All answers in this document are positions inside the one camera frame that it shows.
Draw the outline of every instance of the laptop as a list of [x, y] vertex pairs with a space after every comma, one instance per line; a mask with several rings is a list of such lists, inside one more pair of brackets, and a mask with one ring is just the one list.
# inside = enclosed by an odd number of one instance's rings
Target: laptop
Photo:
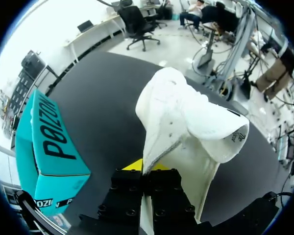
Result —
[[93, 23], [91, 23], [90, 21], [86, 21], [82, 23], [81, 25], [79, 25], [77, 28], [79, 29], [81, 33], [83, 33], [92, 27], [94, 27]]

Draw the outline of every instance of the yellow object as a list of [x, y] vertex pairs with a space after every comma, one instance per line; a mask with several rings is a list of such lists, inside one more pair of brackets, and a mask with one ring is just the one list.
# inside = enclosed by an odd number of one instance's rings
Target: yellow object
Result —
[[[139, 159], [136, 162], [132, 163], [131, 165], [128, 165], [127, 167], [123, 168], [123, 170], [139, 170], [142, 171], [143, 168], [143, 159]], [[152, 170], [169, 170], [168, 168], [166, 168], [164, 165], [161, 164], [156, 164]]]

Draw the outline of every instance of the box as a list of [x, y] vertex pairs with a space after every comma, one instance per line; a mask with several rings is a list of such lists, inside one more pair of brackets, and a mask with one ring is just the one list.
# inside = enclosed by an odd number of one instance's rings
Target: box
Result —
[[22, 189], [43, 214], [63, 213], [90, 170], [72, 143], [57, 104], [38, 90], [20, 118], [15, 148]]

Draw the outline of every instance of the white wall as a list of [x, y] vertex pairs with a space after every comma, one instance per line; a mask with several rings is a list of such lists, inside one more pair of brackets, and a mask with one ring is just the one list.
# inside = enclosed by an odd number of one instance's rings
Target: white wall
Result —
[[20, 186], [16, 158], [0, 152], [0, 180], [12, 185]]

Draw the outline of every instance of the desk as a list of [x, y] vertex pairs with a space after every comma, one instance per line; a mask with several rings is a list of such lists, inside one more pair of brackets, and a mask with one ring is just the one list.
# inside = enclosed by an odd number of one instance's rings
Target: desk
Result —
[[[141, 11], [147, 11], [149, 13], [149, 10], [156, 9], [156, 8], [158, 8], [157, 5], [152, 5], [152, 6], [146, 6], [146, 7], [140, 8], [140, 10]], [[123, 34], [123, 37], [125, 38], [126, 31], [125, 31], [124, 22], [122, 21], [123, 26], [118, 25], [118, 23], [116, 22], [116, 19], [119, 19], [119, 18], [120, 18], [120, 16], [117, 13], [109, 16], [108, 18], [101, 21], [99, 24], [94, 25], [92, 28], [88, 29], [87, 31], [85, 31], [83, 33], [79, 33], [74, 39], [67, 40], [63, 44], [63, 47], [70, 47], [70, 50], [71, 50], [76, 62], [78, 63], [79, 59], [78, 59], [78, 56], [77, 56], [76, 51], [75, 51], [74, 42], [76, 42], [79, 38], [83, 37], [84, 35], [87, 35], [89, 32], [92, 32], [93, 30], [98, 29], [99, 27], [103, 26], [104, 24], [112, 22], [113, 24], [115, 24], [121, 30], [121, 33]]]
[[[92, 172], [64, 213], [72, 225], [79, 222], [79, 214], [96, 218], [114, 170], [141, 158], [146, 132], [135, 114], [135, 106], [144, 86], [159, 69], [160, 66], [143, 60], [92, 51], [50, 94]], [[233, 109], [207, 88], [189, 79], [187, 82], [211, 102]], [[241, 152], [217, 171], [202, 220], [213, 225], [220, 223], [268, 191], [280, 192], [288, 174], [279, 170], [277, 155], [251, 123]]]
[[118, 23], [115, 21], [116, 19], [118, 19], [120, 16], [117, 15], [117, 13], [115, 13], [114, 15], [109, 16], [107, 19], [101, 21], [99, 24], [94, 25], [92, 28], [88, 29], [87, 31], [78, 34], [74, 39], [72, 40], [67, 40], [64, 44], [63, 47], [70, 47], [71, 52], [73, 53], [76, 62], [79, 62], [78, 60], [78, 56], [76, 54], [75, 51], [75, 47], [74, 47], [74, 42], [77, 41], [79, 38], [83, 37], [84, 35], [87, 35], [89, 32], [96, 30], [98, 27], [103, 26], [106, 23], [112, 22], [114, 23], [120, 30], [121, 33], [123, 34], [123, 36], [125, 37], [125, 29], [123, 29], [121, 26], [118, 25]]

